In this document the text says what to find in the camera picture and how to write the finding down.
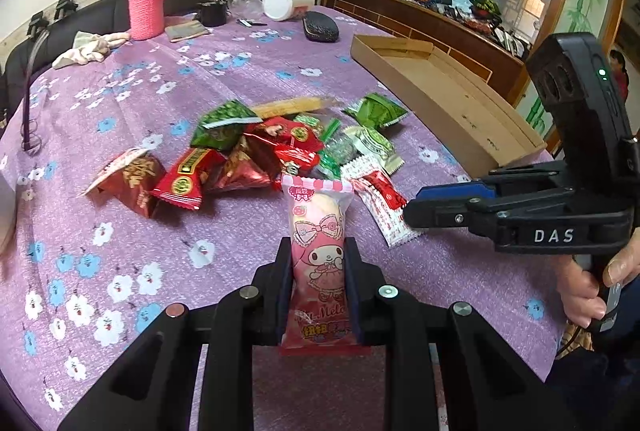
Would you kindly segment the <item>person's right hand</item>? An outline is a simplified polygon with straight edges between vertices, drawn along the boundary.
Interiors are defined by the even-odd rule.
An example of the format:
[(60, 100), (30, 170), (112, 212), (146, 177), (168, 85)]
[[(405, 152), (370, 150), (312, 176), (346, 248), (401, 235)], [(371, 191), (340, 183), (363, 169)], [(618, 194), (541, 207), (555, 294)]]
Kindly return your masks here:
[[(635, 229), (627, 246), (605, 267), (602, 279), (605, 287), (630, 284), (639, 275), (639, 253), (639, 229)], [(555, 257), (552, 264), (556, 290), (568, 320), (582, 328), (587, 328), (591, 321), (600, 321), (605, 315), (606, 304), (599, 297), (597, 278), (582, 269), (570, 255)]]

